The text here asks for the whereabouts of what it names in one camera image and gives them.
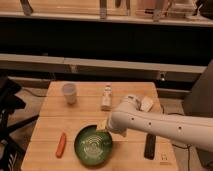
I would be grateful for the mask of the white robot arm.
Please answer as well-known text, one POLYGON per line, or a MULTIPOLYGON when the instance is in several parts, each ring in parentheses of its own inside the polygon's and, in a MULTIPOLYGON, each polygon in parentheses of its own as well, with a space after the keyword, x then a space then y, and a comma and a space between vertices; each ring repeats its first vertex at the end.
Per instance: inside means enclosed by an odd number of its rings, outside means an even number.
POLYGON ((132 129, 213 152, 213 118, 142 112, 140 107, 136 95, 126 95, 96 130, 125 135, 132 129))

